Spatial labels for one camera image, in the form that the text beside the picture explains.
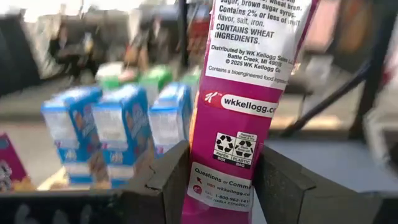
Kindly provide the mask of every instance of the recycling symbol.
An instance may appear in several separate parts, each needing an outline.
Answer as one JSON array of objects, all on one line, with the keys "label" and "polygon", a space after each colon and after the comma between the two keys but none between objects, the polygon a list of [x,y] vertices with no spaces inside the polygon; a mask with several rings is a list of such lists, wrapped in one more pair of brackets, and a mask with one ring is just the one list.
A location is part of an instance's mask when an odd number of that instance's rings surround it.
[{"label": "recycling symbol", "polygon": [[217,138],[216,146],[220,151],[231,152],[234,148],[233,139],[231,136],[222,134]]},{"label": "recycling symbol", "polygon": [[245,148],[249,148],[250,152],[235,150],[236,155],[248,158],[253,154],[253,148],[252,148],[253,144],[250,141],[240,140],[240,142],[238,142],[237,145],[235,146],[235,149],[237,149],[239,146],[244,146]]}]

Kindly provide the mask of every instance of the small cereal box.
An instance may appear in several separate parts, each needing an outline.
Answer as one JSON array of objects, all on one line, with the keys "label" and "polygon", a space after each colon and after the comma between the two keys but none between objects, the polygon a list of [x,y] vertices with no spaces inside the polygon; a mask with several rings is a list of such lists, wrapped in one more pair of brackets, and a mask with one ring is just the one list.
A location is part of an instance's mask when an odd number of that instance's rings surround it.
[{"label": "small cereal box", "polygon": [[0,134],[0,192],[35,190],[7,134]]},{"label": "small cereal box", "polygon": [[148,115],[157,149],[156,157],[160,157],[189,137],[192,115],[190,88],[180,83],[169,84],[160,93]]},{"label": "small cereal box", "polygon": [[105,93],[93,108],[112,187],[133,177],[141,155],[154,151],[147,105],[145,89],[124,85]]},{"label": "small cereal box", "polygon": [[42,114],[71,184],[106,178],[100,140],[91,107],[102,95],[93,86],[72,88],[42,105]]}]

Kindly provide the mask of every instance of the pink box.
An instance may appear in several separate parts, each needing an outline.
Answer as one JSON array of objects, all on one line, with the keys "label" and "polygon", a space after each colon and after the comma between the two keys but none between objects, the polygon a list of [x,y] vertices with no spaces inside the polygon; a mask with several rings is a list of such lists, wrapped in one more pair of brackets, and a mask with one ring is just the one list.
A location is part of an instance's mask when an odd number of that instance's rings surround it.
[{"label": "pink box", "polygon": [[318,0],[215,0],[183,223],[251,223],[254,168]]},{"label": "pink box", "polygon": [[0,134],[0,191],[12,190],[14,181],[21,182],[27,173],[7,134]]}]

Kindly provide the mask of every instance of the blue cereal box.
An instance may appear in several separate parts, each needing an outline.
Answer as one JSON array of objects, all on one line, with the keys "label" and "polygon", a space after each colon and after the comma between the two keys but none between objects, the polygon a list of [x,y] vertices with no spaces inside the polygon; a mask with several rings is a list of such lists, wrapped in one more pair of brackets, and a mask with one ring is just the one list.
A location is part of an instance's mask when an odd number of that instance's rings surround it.
[{"label": "blue cereal box", "polygon": [[192,115],[190,88],[181,83],[165,87],[148,111],[156,157],[161,157],[171,147],[189,137]]},{"label": "blue cereal box", "polygon": [[136,85],[105,93],[93,108],[113,187],[134,176],[145,152],[154,155],[147,109],[146,91]]},{"label": "blue cereal box", "polygon": [[42,105],[44,120],[71,184],[89,184],[107,178],[92,113],[92,106],[101,95],[97,87],[72,88]]}]

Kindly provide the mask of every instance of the kellogg's logo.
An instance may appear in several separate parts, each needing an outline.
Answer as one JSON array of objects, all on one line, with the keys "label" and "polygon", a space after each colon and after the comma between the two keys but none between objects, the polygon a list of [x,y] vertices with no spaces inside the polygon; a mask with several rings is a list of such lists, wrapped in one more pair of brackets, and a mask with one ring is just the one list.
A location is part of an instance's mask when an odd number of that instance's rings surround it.
[{"label": "kellogg's logo", "polygon": [[205,91],[202,94],[202,100],[206,105],[265,118],[272,118],[278,106],[277,103],[220,93],[218,91]]}]

